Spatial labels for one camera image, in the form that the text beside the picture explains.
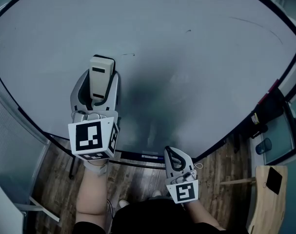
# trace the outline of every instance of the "whiteboard eraser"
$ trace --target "whiteboard eraser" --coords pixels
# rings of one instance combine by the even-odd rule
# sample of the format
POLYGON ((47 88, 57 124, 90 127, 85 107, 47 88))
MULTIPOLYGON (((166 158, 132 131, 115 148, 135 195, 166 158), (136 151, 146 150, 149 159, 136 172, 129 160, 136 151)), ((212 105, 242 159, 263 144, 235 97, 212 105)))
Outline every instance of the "whiteboard eraser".
POLYGON ((103 100, 113 72, 114 60, 92 57, 89 67, 90 98, 103 100))

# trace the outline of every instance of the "white cable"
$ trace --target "white cable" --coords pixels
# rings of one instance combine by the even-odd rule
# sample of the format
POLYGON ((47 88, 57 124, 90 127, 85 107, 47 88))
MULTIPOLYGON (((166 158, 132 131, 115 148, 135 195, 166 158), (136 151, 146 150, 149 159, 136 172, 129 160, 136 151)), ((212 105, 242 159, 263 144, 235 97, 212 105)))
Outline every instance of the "white cable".
POLYGON ((195 164, 195 167, 198 168, 198 169, 202 169, 203 165, 202 165, 202 163, 197 163, 197 164, 195 164))

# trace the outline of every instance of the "white shoe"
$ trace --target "white shoe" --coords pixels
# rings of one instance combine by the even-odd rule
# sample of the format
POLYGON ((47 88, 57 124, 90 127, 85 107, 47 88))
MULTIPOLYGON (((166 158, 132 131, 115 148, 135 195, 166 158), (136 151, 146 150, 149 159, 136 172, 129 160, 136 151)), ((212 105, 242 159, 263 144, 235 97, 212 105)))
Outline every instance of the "white shoe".
POLYGON ((159 190, 155 190, 155 191, 152 193, 152 197, 156 197, 156 196, 162 196, 162 193, 161 193, 159 190))
POLYGON ((120 206, 121 208, 124 208, 125 206, 128 206, 128 205, 129 205, 129 202, 126 201, 126 200, 124 200, 124 199, 121 199, 121 200, 119 201, 119 206, 120 206))

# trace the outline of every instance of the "wire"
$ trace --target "wire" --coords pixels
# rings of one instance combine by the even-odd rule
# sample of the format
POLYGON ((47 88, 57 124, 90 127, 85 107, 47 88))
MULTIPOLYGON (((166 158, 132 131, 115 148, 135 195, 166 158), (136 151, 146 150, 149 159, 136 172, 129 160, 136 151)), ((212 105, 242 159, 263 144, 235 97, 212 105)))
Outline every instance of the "wire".
POLYGON ((111 204, 110 200, 108 200, 108 199, 107 199, 107 202, 108 202, 108 205, 110 207, 111 217, 113 219, 113 207, 112 207, 112 204, 111 204))
POLYGON ((197 164, 195 164, 195 167, 198 168, 198 169, 202 169, 203 165, 202 165, 202 163, 197 163, 197 164))

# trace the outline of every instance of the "white cube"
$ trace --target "white cube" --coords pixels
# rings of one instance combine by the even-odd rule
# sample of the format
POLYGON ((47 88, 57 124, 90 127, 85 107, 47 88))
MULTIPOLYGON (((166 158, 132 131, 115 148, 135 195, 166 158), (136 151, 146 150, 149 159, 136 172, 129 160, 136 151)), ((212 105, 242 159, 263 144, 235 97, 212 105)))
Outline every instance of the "white cube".
POLYGON ((114 117, 84 120, 68 125, 72 154, 82 160, 114 157, 118 126, 114 117))

